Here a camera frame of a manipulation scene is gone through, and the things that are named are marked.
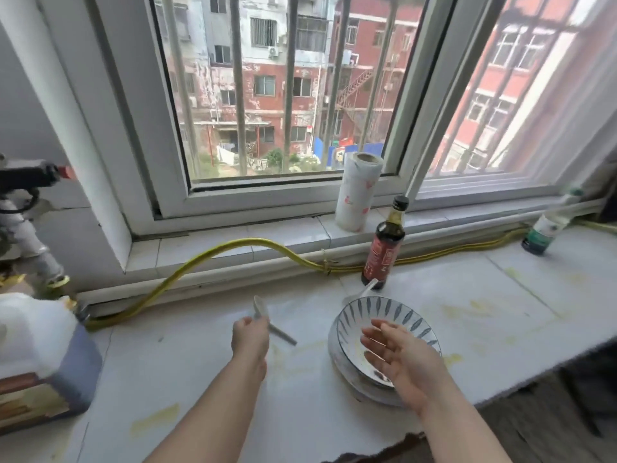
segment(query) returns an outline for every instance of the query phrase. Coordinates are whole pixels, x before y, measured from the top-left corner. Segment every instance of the stacked dishes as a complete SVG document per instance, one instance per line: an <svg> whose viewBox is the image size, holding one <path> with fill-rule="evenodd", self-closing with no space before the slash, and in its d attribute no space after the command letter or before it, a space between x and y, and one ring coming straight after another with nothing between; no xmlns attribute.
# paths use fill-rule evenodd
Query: stacked dishes
<svg viewBox="0 0 617 463"><path fill-rule="evenodd" d="M360 297L345 305L335 318L328 335L328 350L338 371L363 396L379 403L403 406L394 385L364 357L360 343L362 328L372 319L403 325L417 338L425 340L439 354L437 336L421 315L398 301L377 295Z"/></svg>

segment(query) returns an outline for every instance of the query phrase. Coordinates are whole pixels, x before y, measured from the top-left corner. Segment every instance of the bottle neck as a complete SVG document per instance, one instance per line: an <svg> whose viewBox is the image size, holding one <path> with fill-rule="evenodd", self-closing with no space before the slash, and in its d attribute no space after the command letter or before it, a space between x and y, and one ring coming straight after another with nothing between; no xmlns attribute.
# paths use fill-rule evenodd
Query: bottle neck
<svg viewBox="0 0 617 463"><path fill-rule="evenodd" d="M403 225L403 211L390 208L390 214L388 215L388 219L386 219L386 221L391 222L392 224L402 226Z"/></svg>

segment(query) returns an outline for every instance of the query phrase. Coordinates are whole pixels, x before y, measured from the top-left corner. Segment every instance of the black bottle cap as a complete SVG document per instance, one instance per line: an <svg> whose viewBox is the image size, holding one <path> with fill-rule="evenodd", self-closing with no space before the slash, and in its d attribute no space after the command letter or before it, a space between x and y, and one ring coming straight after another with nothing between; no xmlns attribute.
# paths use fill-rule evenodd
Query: black bottle cap
<svg viewBox="0 0 617 463"><path fill-rule="evenodd" d="M397 211L406 211L409 208L409 198L405 195L397 195L394 197L392 207Z"/></svg>

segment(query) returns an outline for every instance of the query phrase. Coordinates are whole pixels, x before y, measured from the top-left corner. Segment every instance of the left hand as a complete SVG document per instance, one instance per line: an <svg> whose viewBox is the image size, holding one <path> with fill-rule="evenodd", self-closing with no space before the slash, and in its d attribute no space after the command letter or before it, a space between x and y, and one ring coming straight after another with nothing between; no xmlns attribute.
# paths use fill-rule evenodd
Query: left hand
<svg viewBox="0 0 617 463"><path fill-rule="evenodd" d="M270 320L267 317L259 320L243 317L233 324L233 335L231 337L233 357L258 364L263 369L262 380L266 375L265 358L270 347L269 323Z"/></svg>

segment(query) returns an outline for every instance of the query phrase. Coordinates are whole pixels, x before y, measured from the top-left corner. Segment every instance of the forearm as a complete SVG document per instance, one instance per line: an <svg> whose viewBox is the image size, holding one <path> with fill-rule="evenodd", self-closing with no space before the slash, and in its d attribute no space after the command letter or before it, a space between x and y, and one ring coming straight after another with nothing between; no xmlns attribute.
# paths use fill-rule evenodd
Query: forearm
<svg viewBox="0 0 617 463"><path fill-rule="evenodd" d="M235 463L262 375L254 360L232 359L144 463Z"/></svg>
<svg viewBox="0 0 617 463"><path fill-rule="evenodd" d="M436 463L512 463L476 408L452 383L447 392L430 401L422 413Z"/></svg>

